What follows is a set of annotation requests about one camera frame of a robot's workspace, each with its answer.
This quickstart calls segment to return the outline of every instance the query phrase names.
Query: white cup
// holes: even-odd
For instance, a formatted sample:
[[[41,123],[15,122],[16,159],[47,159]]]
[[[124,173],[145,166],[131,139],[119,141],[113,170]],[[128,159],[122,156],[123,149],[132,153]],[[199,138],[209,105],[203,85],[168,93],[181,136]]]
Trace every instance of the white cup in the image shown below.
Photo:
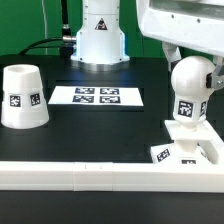
[[[48,122],[40,71],[34,65],[11,65],[4,68],[4,97],[1,122],[15,129],[28,129]]]

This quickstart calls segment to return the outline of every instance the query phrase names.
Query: black cable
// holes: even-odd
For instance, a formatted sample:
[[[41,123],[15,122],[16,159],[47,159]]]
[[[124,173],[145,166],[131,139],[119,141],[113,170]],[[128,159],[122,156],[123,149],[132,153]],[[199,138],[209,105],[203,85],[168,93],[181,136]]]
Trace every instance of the black cable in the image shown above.
[[[60,48],[60,46],[36,46],[36,47],[27,47],[26,48],[26,52],[28,52],[29,50],[33,50],[33,49],[43,49],[43,48]]]
[[[28,47],[26,47],[22,51],[20,51],[19,54],[20,55],[25,55],[27,51],[29,51],[30,49],[33,49],[37,45],[44,44],[44,43],[49,43],[49,42],[53,42],[53,41],[62,41],[62,38],[61,37],[53,37],[53,38],[48,38],[48,39],[37,41],[37,42],[29,45]]]
[[[61,13],[62,13],[62,36],[68,35],[71,36],[71,30],[68,23],[68,7],[67,0],[61,0]]]

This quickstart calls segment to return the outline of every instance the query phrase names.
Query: black tabletop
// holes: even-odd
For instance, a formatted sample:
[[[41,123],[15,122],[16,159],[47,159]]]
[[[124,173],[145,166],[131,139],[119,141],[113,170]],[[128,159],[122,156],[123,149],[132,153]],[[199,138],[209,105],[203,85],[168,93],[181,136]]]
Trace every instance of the black tabletop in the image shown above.
[[[126,69],[90,72],[57,56],[0,57],[7,65],[39,66],[44,95],[55,86],[136,87],[143,107],[48,105],[42,127],[15,130],[1,125],[1,161],[111,161],[150,163],[150,146],[170,142],[174,94],[163,59],[132,58]],[[223,136],[223,92],[211,97],[208,120]],[[0,223],[219,224],[224,195],[166,192],[0,192]]]

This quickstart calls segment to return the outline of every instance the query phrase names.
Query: printed marker sheet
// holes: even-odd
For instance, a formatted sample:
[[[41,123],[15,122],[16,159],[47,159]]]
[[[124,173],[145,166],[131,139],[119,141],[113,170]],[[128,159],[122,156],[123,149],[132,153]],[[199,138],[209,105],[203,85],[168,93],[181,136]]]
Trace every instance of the printed marker sheet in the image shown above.
[[[56,86],[49,104],[143,106],[138,88]]]

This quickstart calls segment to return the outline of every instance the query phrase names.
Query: white spherical robot part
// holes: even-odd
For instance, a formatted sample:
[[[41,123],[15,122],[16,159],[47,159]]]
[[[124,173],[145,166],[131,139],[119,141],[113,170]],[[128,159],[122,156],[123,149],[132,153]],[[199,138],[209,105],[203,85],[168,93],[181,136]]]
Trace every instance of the white spherical robot part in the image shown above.
[[[171,77],[175,94],[187,99],[208,100],[214,90],[206,87],[206,79],[214,69],[214,64],[204,57],[190,56],[183,59],[176,65]]]
[[[180,61],[173,70],[171,83],[175,91],[174,119],[194,128],[206,119],[207,101],[213,89],[206,87],[207,76],[214,64],[200,56]]]

